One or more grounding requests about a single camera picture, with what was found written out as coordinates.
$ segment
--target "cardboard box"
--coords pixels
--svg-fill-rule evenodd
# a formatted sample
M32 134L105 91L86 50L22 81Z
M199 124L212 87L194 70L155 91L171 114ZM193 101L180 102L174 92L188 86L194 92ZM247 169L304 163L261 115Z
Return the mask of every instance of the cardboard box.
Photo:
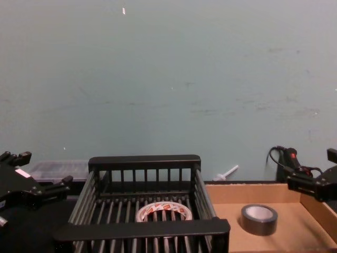
M230 252L332 251L337 248L337 215L326 204L288 190L285 184L206 186L218 217L231 225ZM240 226L243 206L258 203L278 213L276 232L255 236Z

